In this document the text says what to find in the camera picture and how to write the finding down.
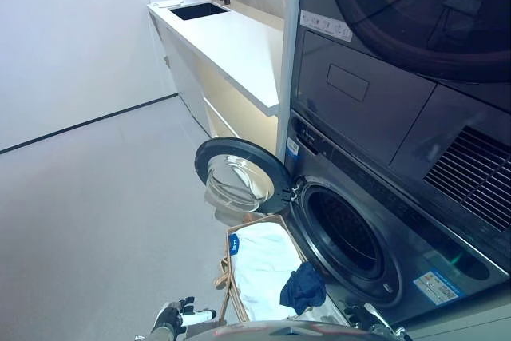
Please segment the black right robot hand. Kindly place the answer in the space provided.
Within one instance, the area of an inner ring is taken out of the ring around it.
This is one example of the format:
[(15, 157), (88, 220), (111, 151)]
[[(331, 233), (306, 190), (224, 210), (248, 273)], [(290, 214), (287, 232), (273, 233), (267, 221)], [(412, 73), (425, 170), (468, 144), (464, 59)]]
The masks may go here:
[(383, 325), (383, 322), (366, 308), (359, 306), (348, 306), (342, 309), (347, 322), (355, 328), (369, 331), (374, 325)]

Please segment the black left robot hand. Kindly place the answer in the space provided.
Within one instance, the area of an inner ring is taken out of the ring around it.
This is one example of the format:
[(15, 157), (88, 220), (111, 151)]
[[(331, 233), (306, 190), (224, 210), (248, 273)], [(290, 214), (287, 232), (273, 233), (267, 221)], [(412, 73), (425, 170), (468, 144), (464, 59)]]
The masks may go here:
[(213, 309), (194, 309), (195, 297), (188, 296), (179, 301), (166, 303), (159, 311), (153, 331), (158, 328), (166, 328), (174, 333), (180, 334), (186, 327), (206, 323), (216, 318), (216, 311)]

